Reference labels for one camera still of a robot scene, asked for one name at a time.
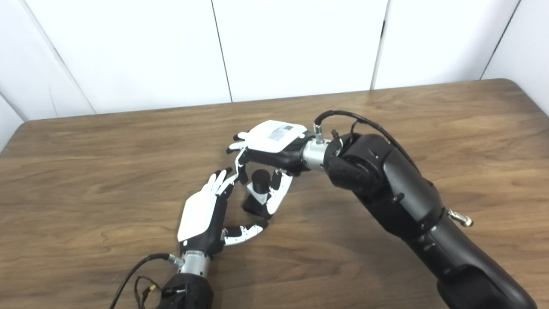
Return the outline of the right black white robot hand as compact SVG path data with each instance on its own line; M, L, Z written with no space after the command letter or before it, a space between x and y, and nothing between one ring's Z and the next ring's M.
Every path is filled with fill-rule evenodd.
M238 180L249 195L245 212L269 220L279 209L295 176L308 170L302 149L313 138L300 124L265 121L233 136L226 153L237 153Z

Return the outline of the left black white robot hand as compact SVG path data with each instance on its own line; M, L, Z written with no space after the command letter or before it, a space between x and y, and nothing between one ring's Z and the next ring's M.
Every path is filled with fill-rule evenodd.
M224 225L228 198L237 180L231 167L216 170L202 189L186 200L177 231L181 255L197 251L213 260L224 247L248 241L268 227L265 219L251 224Z

